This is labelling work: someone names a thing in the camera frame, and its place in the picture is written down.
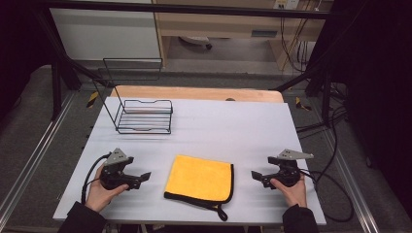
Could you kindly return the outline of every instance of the white table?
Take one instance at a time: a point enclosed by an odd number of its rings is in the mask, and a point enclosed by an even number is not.
[[[172,102],[171,135],[119,134],[103,108],[53,218],[65,219],[73,203],[80,201],[82,185],[93,162],[101,155],[120,148],[127,156],[134,157],[134,162],[124,169],[125,174],[140,176],[152,172],[152,175],[140,189],[126,191],[106,207],[101,214],[109,221],[229,225],[281,223],[282,214],[287,209],[283,195],[278,190],[263,188],[261,183],[252,179],[251,171],[263,175],[275,173],[278,167],[267,163],[268,156],[275,156],[284,149],[301,151],[288,105],[185,99],[173,99]],[[109,97],[106,104],[115,111],[119,99]],[[228,221],[221,221],[216,212],[163,197],[176,154],[234,164],[233,198],[223,205]],[[298,160],[298,166],[307,168],[305,160]],[[313,211],[318,224],[326,224],[309,179],[306,179],[306,186],[308,208]]]

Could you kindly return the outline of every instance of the hand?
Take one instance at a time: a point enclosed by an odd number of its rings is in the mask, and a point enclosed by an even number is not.
[[[303,174],[300,174],[300,180],[292,187],[284,186],[276,179],[271,179],[270,182],[284,194],[289,207],[296,204],[299,207],[307,207],[305,176]]]
[[[118,196],[128,189],[127,184],[120,185],[112,190],[104,188],[100,183],[100,180],[98,180],[103,167],[104,164],[97,169],[94,181],[90,184],[90,191],[88,192],[88,197],[85,203],[85,206],[97,213],[100,213],[107,205],[109,205],[115,196]]]

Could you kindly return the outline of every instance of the cabinet door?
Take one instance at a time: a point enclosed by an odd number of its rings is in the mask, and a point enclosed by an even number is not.
[[[51,9],[51,13],[66,52],[73,59],[160,57],[153,13],[66,9]]]

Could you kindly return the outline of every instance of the black sleeve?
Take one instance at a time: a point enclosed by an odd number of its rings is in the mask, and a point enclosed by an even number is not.
[[[101,233],[105,224],[106,219],[103,216],[76,202],[58,233]]]
[[[301,208],[297,204],[285,211],[283,214],[283,223],[286,233],[319,232],[312,211],[307,208]]]

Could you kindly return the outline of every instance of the yellow cloth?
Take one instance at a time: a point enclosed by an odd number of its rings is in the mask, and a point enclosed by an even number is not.
[[[164,197],[217,211],[226,220],[221,204],[230,201],[232,192],[233,164],[178,154]]]

